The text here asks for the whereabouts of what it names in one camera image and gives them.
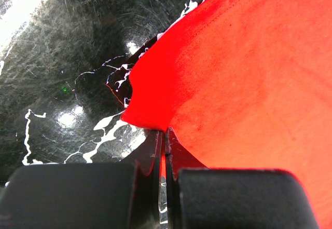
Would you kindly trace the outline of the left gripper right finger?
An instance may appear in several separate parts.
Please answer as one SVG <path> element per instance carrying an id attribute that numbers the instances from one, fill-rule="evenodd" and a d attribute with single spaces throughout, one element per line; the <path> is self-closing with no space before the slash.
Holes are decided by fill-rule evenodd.
<path id="1" fill-rule="evenodd" d="M 169 228 L 318 228 L 298 179 L 281 169 L 212 169 L 165 134 Z"/>

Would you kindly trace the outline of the bright red t shirt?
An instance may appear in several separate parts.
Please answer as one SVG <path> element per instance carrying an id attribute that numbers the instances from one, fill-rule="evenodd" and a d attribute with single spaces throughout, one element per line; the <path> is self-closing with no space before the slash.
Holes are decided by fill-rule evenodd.
<path id="1" fill-rule="evenodd" d="M 208 167 L 292 172 L 331 228 L 331 0 L 205 0 L 129 80 L 122 120 Z"/>

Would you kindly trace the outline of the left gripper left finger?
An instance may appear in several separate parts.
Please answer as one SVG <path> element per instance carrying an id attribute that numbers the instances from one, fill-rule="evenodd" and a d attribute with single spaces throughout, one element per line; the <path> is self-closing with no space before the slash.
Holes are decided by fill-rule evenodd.
<path id="1" fill-rule="evenodd" d="M 30 165 L 1 193 L 1 228 L 156 228 L 162 132 L 117 163 Z"/>

